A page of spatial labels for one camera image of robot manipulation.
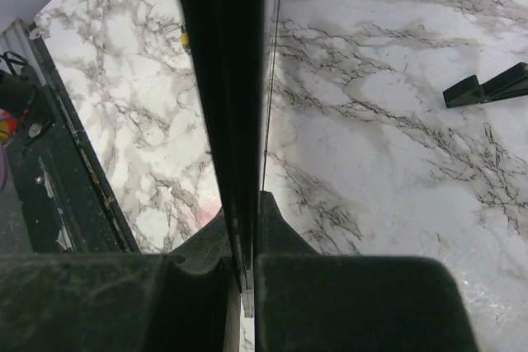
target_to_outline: black clip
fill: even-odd
[[[444,101],[447,107],[457,107],[502,101],[526,94],[528,94],[528,65],[519,62],[482,85],[475,75],[465,78],[444,91]]]

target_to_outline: white marble tabletop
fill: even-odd
[[[528,0],[280,14],[265,188],[284,217],[325,254],[437,258],[481,350],[526,351],[528,97],[447,110],[441,93],[528,62]],[[176,0],[53,0],[37,23],[142,250],[179,245],[219,196]]]

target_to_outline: bolt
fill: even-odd
[[[40,125],[39,123],[34,123],[30,127],[30,132],[29,132],[30,138],[34,138],[36,135],[40,134],[41,130],[42,130],[42,125]]]

